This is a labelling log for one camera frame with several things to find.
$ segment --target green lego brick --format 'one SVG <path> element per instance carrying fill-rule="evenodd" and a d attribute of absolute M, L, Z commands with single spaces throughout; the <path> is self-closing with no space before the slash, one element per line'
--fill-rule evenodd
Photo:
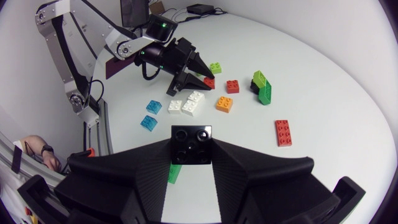
<path fill-rule="evenodd" d="M 221 65 L 220 63 L 212 63 L 210 64 L 210 70 L 212 72 L 212 74 L 218 74 L 221 73 Z"/>
<path fill-rule="evenodd" d="M 167 179 L 169 183 L 175 184 L 178 174 L 180 173 L 181 166 L 182 165 L 170 165 L 169 178 Z"/>
<path fill-rule="evenodd" d="M 263 105 L 268 105 L 271 103 L 271 90 L 272 86 L 269 84 L 268 80 L 266 80 L 265 87 L 262 87 L 259 92 L 259 100 Z"/>
<path fill-rule="evenodd" d="M 266 77 L 261 73 L 260 70 L 254 72 L 253 82 L 259 87 L 262 88 L 266 85 Z"/>

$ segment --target wrist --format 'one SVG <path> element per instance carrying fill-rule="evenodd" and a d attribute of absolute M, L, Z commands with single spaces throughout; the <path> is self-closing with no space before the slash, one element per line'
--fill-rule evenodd
<path fill-rule="evenodd" d="M 54 156 L 54 152 L 50 151 L 43 151 L 42 157 L 47 157 L 47 156 Z"/>
<path fill-rule="evenodd" d="M 49 146 L 49 145 L 44 145 L 43 146 L 43 148 L 42 148 L 42 152 L 41 152 L 41 155 L 43 156 L 43 153 L 44 152 L 52 152 L 52 153 L 54 153 L 54 150 L 52 149 L 52 147 L 51 146 Z"/>

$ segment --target white table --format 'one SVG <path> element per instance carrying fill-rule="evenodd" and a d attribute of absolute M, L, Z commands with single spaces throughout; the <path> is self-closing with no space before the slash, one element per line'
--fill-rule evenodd
<path fill-rule="evenodd" d="M 104 82 L 114 152 L 170 137 L 173 124 L 213 126 L 213 137 L 279 157 L 311 157 L 312 174 L 329 190 L 347 175 L 366 194 L 346 223 L 367 223 L 382 202 L 397 166 L 391 131 L 369 95 L 339 66 L 313 48 L 273 28 L 232 15 L 210 16 L 180 24 L 174 37 L 185 37 L 208 65 L 219 62 L 216 89 L 205 91 L 198 116 L 171 115 L 170 100 L 192 92 L 166 95 L 172 76 L 161 72 L 145 81 L 141 68 L 130 65 L 109 80 L 102 51 L 95 78 Z M 255 71 L 272 85 L 272 103 L 264 106 L 250 91 Z M 155 71 L 150 67 L 148 74 Z M 226 81 L 238 80 L 240 93 L 228 95 Z M 99 88 L 93 87 L 95 97 Z M 233 99 L 229 114 L 215 109 L 220 96 Z M 157 115 L 146 111 L 150 100 L 162 103 Z M 158 124 L 141 127 L 145 115 Z M 291 147 L 278 147 L 274 121 L 289 120 Z M 163 222 L 220 222 L 211 165 L 183 166 L 175 185 L 168 184 Z"/>

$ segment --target red object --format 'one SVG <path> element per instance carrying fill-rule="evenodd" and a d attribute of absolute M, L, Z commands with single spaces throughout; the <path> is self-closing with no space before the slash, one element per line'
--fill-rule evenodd
<path fill-rule="evenodd" d="M 239 83 L 237 80 L 226 82 L 226 92 L 227 93 L 239 93 Z"/>
<path fill-rule="evenodd" d="M 92 147 L 88 148 L 87 150 L 91 151 L 91 154 L 88 155 L 87 157 L 95 157 L 95 151 L 94 151 L 94 149 Z"/>
<path fill-rule="evenodd" d="M 31 215 L 32 215 L 32 211 L 31 211 L 29 208 L 27 208 L 27 207 L 25 207 L 25 213 L 26 213 L 26 215 L 28 215 L 28 216 L 31 216 Z"/>
<path fill-rule="evenodd" d="M 216 87 L 215 87 L 214 79 L 205 77 L 205 79 L 203 80 L 203 82 L 204 82 L 206 85 L 210 86 L 210 88 L 211 88 L 212 90 L 214 90 L 214 89 L 216 88 Z"/>
<path fill-rule="evenodd" d="M 290 135 L 289 122 L 287 120 L 275 121 L 278 146 L 291 146 L 292 137 Z"/>

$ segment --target blue lego brick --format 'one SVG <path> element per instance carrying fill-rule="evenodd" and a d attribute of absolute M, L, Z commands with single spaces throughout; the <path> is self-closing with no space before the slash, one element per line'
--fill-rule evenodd
<path fill-rule="evenodd" d="M 175 184 L 178 174 L 180 173 L 181 166 L 182 165 L 170 165 L 169 178 L 167 179 L 169 183 Z"/>
<path fill-rule="evenodd" d="M 141 125 L 148 129 L 149 131 L 152 131 L 157 124 L 157 121 L 155 118 L 151 118 L 150 116 L 145 116 L 145 118 L 141 121 Z"/>
<path fill-rule="evenodd" d="M 157 114 L 161 107 L 162 105 L 158 101 L 151 100 L 147 106 L 147 111 L 153 114 Z"/>

